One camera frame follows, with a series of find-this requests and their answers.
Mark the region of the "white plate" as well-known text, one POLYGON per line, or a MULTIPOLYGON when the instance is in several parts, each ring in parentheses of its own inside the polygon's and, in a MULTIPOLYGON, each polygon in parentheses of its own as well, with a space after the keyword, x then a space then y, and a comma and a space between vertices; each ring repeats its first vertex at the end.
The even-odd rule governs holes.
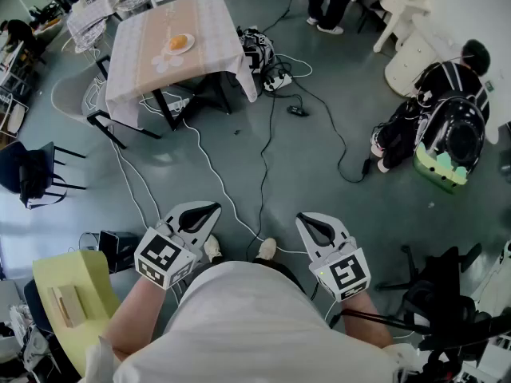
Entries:
POLYGON ((167 42, 164 45, 163 52, 168 55, 181 55, 182 53, 185 53, 188 50, 190 50, 195 44, 195 38, 191 34, 186 34, 186 35, 188 37, 188 43, 183 49, 170 51, 168 49, 168 42, 167 42))

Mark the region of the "yellow-green chair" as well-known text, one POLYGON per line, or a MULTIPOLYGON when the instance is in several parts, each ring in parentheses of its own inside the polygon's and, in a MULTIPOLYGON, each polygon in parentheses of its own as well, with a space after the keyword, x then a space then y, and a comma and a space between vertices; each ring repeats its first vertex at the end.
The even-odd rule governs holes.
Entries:
POLYGON ((74 251, 33 262, 42 306, 67 358, 85 376, 86 350, 98 343, 120 305, 100 251, 74 251))

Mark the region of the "table with checkered cloth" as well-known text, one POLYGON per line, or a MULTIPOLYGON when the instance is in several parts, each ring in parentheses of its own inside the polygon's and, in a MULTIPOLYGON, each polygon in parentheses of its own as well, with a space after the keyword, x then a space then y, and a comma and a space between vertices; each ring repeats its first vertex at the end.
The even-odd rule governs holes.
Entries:
POLYGON ((224 0, 176 0, 121 22, 109 63, 105 103, 110 117, 138 126, 139 98, 194 77, 229 72, 250 102, 258 94, 231 15, 224 0), (168 55, 164 45, 191 34, 194 46, 168 55))

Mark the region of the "table with patterned cloth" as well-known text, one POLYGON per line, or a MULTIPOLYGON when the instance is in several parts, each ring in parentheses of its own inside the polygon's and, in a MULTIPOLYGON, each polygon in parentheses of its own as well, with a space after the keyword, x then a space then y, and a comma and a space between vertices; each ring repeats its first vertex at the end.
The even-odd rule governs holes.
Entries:
POLYGON ((112 15, 118 0, 94 0, 86 3, 80 0, 72 5, 71 14, 67 18, 67 27, 72 34, 84 29, 97 20, 112 15))

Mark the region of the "person's right forearm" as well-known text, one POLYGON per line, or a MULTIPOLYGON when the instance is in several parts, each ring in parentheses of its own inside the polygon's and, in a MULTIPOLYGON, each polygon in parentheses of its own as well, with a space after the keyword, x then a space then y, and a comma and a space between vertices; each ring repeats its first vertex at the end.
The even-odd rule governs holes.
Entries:
MULTIPOLYGON (((343 310, 378 314, 374 303, 366 291, 342 301, 341 306, 343 310)), ((379 348, 383 349, 394 343, 390 331, 383 324, 363 318, 344 316, 344 326, 346 335, 379 348)))

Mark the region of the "grey shell chair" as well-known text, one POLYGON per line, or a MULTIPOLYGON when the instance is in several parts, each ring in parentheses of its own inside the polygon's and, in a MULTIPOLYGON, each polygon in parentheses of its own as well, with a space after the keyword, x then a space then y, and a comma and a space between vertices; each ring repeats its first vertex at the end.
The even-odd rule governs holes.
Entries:
POLYGON ((90 65, 74 75, 63 77, 53 87, 53 107, 66 116, 92 126, 87 119, 93 113, 108 113, 106 103, 106 78, 97 65, 90 65))

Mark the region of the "person's white shoe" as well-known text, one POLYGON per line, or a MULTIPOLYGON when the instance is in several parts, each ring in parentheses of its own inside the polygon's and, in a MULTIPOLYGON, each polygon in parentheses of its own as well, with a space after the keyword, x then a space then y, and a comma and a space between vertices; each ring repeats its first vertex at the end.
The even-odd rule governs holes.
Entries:
POLYGON ((209 235, 204 243, 204 252, 208 256, 209 262, 213 263, 223 257, 220 244, 214 235, 209 235))
POLYGON ((261 243, 256 258, 271 261, 275 256, 276 250, 277 244, 275 239, 267 238, 261 243))

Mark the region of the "white round cabinet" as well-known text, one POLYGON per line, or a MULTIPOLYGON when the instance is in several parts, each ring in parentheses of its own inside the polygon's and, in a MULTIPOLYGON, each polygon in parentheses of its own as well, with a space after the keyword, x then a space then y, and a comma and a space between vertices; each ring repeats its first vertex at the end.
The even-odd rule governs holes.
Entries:
POLYGON ((386 66, 386 82, 395 93, 408 97, 424 69, 437 60, 434 49, 418 31, 414 31, 386 66))

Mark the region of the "black table frame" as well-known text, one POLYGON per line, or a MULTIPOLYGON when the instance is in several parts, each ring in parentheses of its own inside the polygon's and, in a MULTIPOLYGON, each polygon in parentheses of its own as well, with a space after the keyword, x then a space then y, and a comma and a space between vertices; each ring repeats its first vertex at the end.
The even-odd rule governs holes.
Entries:
POLYGON ((177 116, 172 115, 164 98, 164 92, 161 89, 153 90, 153 96, 160 111, 173 131, 176 131, 188 116, 192 116, 202 108, 217 109, 227 115, 232 113, 232 108, 222 88, 221 77, 222 73, 210 73, 204 75, 196 85, 186 85, 183 82, 173 84, 172 87, 191 94, 189 103, 182 108, 177 116))

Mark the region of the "black white equipment pile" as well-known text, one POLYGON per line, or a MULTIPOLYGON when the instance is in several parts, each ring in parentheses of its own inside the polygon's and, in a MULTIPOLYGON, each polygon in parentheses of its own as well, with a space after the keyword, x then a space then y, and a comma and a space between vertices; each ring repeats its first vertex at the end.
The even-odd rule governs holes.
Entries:
POLYGON ((236 29, 245 57, 249 61, 252 73, 261 73, 267 66, 275 62, 275 50, 272 40, 255 26, 242 30, 236 29))

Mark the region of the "person's left white shoe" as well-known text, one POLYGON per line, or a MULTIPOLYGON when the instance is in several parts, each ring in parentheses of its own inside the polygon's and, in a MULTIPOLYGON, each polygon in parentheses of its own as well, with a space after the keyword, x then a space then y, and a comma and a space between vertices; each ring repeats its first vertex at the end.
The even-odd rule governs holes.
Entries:
POLYGON ((220 244, 214 235, 209 235, 204 243, 204 252, 208 256, 209 262, 213 263, 223 257, 220 244))

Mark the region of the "glossy black backpack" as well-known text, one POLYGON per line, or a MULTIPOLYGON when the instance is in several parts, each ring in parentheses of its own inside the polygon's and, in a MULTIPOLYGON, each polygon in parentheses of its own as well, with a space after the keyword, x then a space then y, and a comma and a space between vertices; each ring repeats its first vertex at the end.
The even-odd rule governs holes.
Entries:
POLYGON ((474 96, 450 91, 438 99, 426 124, 417 131, 415 144, 422 142, 437 154, 448 152, 469 175, 477 166, 484 140, 485 120, 474 96))

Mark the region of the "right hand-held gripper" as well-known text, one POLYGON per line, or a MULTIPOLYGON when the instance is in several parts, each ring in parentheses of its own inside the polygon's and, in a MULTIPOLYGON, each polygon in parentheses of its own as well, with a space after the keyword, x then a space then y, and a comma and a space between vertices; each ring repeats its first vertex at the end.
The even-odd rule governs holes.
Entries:
POLYGON ((326 258, 310 264, 309 270, 319 284, 335 299, 342 302, 366 290, 370 271, 362 248, 343 223, 330 215, 302 212, 295 224, 310 256, 320 256, 323 243, 341 243, 326 258))

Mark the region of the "person's left forearm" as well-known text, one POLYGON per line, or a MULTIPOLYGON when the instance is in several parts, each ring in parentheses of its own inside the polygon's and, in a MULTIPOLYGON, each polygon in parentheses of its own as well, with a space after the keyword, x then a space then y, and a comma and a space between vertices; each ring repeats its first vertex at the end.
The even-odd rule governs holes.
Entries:
POLYGON ((123 362, 151 343, 166 291, 141 276, 121 303, 102 337, 123 362))

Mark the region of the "green plastic container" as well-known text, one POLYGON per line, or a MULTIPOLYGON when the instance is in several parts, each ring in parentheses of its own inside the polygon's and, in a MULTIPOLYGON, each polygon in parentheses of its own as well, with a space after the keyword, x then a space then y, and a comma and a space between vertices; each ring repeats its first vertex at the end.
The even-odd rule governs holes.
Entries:
POLYGON ((457 165, 448 152, 430 152, 422 142, 415 149, 413 165, 419 174, 450 194, 468 181, 467 169, 457 165))

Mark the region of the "white dressing table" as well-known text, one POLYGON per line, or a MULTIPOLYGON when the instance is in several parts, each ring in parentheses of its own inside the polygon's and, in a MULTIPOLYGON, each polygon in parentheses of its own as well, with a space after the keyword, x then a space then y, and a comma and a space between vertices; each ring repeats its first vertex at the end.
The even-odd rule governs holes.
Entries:
POLYGON ((469 39, 477 39, 489 51, 491 62, 483 85, 489 93, 490 114, 486 137, 499 140, 501 126, 511 123, 511 0, 380 0, 390 20, 374 44, 383 43, 399 24, 407 26, 395 49, 418 31, 437 53, 438 61, 459 57, 469 39))

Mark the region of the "person's white shirt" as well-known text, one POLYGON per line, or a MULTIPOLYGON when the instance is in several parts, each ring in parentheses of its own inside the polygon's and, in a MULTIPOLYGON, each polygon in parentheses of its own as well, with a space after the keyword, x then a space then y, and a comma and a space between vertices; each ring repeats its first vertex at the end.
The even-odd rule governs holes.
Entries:
POLYGON ((80 383, 400 383, 415 362, 409 344, 332 330, 278 271, 231 261, 198 275, 143 348, 90 347, 80 383))

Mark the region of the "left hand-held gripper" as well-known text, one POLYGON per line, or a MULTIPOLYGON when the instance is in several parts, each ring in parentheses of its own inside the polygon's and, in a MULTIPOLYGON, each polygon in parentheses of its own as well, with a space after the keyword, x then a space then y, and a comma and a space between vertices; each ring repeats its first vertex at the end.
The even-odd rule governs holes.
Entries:
POLYGON ((212 201, 176 205, 139 243, 134 254, 137 272, 163 290, 190 275, 203 258, 200 245, 220 213, 220 204, 212 201))

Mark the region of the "black box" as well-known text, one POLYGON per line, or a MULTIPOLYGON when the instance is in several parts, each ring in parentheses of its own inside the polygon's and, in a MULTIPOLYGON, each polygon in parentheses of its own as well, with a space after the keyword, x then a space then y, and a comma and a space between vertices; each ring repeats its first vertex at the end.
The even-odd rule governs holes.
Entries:
POLYGON ((129 232, 101 231, 98 250, 108 263, 109 273, 129 269, 134 265, 134 253, 139 244, 139 237, 129 232))

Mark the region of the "white power strip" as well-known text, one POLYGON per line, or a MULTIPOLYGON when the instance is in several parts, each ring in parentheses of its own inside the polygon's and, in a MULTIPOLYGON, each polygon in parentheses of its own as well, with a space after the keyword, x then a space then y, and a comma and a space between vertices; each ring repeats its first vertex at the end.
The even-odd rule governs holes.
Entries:
POLYGON ((268 77, 263 82, 263 90, 266 92, 275 92, 281 88, 284 88, 292 83, 292 78, 289 74, 284 73, 282 75, 276 75, 274 77, 268 77))

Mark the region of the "person's right white shoe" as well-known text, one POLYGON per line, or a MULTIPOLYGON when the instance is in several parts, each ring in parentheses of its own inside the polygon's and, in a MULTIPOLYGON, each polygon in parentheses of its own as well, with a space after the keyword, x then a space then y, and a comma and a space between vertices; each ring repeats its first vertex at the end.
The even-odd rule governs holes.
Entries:
POLYGON ((261 243, 256 258, 271 261, 275 256, 276 250, 277 244, 275 239, 267 238, 261 243))

